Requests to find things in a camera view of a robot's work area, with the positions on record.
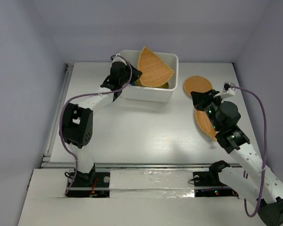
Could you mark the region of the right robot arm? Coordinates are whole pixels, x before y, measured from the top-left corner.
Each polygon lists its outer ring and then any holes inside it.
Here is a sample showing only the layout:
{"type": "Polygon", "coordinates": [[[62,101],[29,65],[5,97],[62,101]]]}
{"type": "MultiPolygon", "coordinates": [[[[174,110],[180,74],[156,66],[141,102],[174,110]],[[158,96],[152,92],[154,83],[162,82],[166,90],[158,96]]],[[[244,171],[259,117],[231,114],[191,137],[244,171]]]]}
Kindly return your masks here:
{"type": "Polygon", "coordinates": [[[193,106],[208,116],[217,132],[218,144],[245,170],[247,178],[225,161],[217,161],[199,176],[198,182],[224,184],[255,209],[267,226],[283,224],[283,183],[256,153],[250,139],[238,127],[241,118],[236,104],[224,101],[218,91],[191,92],[193,106]]]}

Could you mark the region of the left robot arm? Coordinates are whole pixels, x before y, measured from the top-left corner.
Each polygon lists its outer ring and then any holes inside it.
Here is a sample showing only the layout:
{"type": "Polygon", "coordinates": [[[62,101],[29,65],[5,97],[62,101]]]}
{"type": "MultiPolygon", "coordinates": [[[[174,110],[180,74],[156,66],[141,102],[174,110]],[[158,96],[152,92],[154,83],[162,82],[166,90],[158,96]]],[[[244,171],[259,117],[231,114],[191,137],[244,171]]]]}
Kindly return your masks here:
{"type": "Polygon", "coordinates": [[[82,149],[88,145],[92,138],[93,117],[100,109],[116,101],[122,91],[142,76],[142,72],[136,69],[119,54],[113,55],[109,75],[105,78],[95,93],[74,96],[64,104],[59,120],[59,136],[65,151],[74,158],[73,173],[66,172],[68,189],[74,183],[82,183],[84,186],[95,184],[95,165],[89,163],[79,165],[80,160],[87,160],[85,152],[74,153],[68,147],[73,145],[82,149]]]}

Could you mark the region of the round green-trimmed bamboo plate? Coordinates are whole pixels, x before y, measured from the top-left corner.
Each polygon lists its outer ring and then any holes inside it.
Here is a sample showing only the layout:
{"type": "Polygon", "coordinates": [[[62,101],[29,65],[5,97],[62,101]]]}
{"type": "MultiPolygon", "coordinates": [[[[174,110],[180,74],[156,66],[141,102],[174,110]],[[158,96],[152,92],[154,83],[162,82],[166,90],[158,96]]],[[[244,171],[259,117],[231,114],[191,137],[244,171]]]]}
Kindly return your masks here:
{"type": "Polygon", "coordinates": [[[141,83],[140,80],[136,80],[136,81],[134,82],[134,85],[135,85],[135,86],[139,86],[139,87],[143,87],[143,85],[142,85],[142,83],[141,83]]]}

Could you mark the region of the orange leaf-shaped woven tray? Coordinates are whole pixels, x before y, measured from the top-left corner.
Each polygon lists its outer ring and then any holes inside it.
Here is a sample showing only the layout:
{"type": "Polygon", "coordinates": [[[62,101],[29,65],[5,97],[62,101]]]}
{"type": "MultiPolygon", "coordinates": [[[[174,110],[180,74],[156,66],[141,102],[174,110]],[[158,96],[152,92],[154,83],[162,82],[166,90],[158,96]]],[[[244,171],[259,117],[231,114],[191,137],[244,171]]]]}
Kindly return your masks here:
{"type": "Polygon", "coordinates": [[[216,142],[216,131],[213,128],[208,116],[204,111],[195,111],[196,122],[200,129],[207,134],[209,137],[213,138],[213,141],[216,142]]]}

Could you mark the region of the green-trimmed square bamboo tray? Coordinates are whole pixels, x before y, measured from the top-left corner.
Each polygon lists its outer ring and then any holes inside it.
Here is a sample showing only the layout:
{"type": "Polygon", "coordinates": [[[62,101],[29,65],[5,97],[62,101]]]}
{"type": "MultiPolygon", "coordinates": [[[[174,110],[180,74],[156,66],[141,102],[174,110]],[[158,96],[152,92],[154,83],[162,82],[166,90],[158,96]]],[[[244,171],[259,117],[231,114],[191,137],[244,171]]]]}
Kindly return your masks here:
{"type": "Polygon", "coordinates": [[[160,86],[161,89],[169,89],[169,83],[166,82],[165,84],[163,84],[162,86],[160,86]]]}

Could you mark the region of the orange teardrop woven tray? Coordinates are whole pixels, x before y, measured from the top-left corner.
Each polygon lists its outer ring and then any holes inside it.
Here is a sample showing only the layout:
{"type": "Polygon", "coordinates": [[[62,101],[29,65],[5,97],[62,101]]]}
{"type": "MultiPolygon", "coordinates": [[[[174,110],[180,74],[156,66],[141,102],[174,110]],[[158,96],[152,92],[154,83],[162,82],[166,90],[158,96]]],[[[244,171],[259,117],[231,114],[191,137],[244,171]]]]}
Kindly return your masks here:
{"type": "Polygon", "coordinates": [[[163,86],[175,73],[171,67],[148,47],[143,47],[140,53],[138,70],[142,72],[139,78],[140,84],[150,88],[163,86]]]}

